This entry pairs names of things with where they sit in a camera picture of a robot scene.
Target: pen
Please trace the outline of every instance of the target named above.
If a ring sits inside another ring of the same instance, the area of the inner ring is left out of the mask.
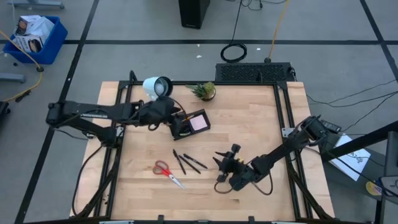
[[[182,165],[180,158],[178,158],[177,152],[175,152],[175,149],[173,149],[173,154],[174,157],[177,158],[177,162],[180,164],[181,170],[184,173],[184,175],[186,175],[187,173],[185,172],[184,166]]]
[[[188,166],[190,166],[194,171],[196,171],[196,172],[198,172],[198,173],[200,174],[200,171],[199,171],[196,167],[194,167],[191,163],[189,163],[186,159],[184,159],[184,157],[182,157],[182,156],[180,156],[180,155],[178,155],[178,156],[179,156],[179,158],[182,159],[182,161],[184,161],[185,163],[187,163]]]
[[[207,166],[203,165],[201,162],[198,162],[196,159],[186,155],[185,153],[183,154],[185,158],[192,160],[194,163],[198,164],[199,166],[207,169]]]

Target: wooden tabletop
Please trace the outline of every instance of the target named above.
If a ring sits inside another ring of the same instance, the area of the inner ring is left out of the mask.
[[[118,82],[104,82],[98,104],[113,105],[117,87]],[[305,90],[300,82],[288,83],[288,87],[294,120],[298,123],[310,116]],[[248,216],[254,216],[256,221],[294,220],[284,159],[278,161],[271,170],[274,191],[270,196],[260,194],[251,184],[229,194],[218,194],[213,190],[218,175],[218,167],[212,159],[213,156],[217,157],[215,151],[226,152],[233,143],[239,144],[242,148],[238,157],[247,162],[255,156],[271,152],[282,143],[271,86],[216,86],[216,89],[215,98],[209,102],[199,100],[182,85],[174,86],[171,96],[182,104],[187,113],[204,108],[211,123],[208,131],[173,141],[165,126],[156,131],[148,131],[147,127],[127,127],[112,219],[156,220],[158,215],[164,215],[165,220],[243,221]],[[280,95],[285,108],[282,92]],[[141,86],[134,86],[132,101],[140,99],[147,101],[148,97]],[[103,119],[94,119],[93,122],[102,126],[111,123]],[[85,159],[99,145],[98,140],[90,140]],[[187,174],[184,175],[172,149],[181,155],[188,154],[209,169],[196,166],[201,170],[201,174],[198,174],[185,164]],[[78,211],[98,188],[104,152],[103,149],[92,158],[81,175],[75,202]],[[185,190],[169,178],[152,173],[154,162],[159,159],[168,163]],[[320,156],[304,150],[302,159],[309,191],[325,211],[334,216]],[[269,177],[259,182],[258,186],[268,192]],[[230,186],[220,184],[218,188],[228,190]],[[297,192],[301,216],[305,217],[302,194],[298,188]],[[102,208],[107,203],[107,194],[104,196]]]

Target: scissor blade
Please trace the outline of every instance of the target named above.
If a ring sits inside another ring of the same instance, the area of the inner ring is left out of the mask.
[[[172,179],[172,181],[173,181],[174,183],[176,183],[179,187],[181,187],[182,189],[185,189],[185,187],[184,187],[172,174],[170,174],[169,177],[170,177],[170,179]]]

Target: box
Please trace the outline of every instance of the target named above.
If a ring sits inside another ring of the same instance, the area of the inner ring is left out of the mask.
[[[54,23],[54,27],[51,30],[51,33],[47,40],[45,41],[43,48],[40,52],[28,53],[34,60],[39,64],[50,65],[54,63],[55,58],[57,57],[58,52],[61,49],[63,41],[68,35],[68,31],[62,25],[60,18],[57,16],[46,16],[51,22]],[[5,53],[12,55],[15,59],[22,63],[33,63],[28,56],[26,56],[23,52],[19,51],[12,43],[7,42],[3,48]]]

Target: small potted plant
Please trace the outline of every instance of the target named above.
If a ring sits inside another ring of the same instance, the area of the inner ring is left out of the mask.
[[[216,95],[216,88],[212,82],[197,85],[187,85],[187,88],[192,90],[199,99],[203,101],[210,101]]]

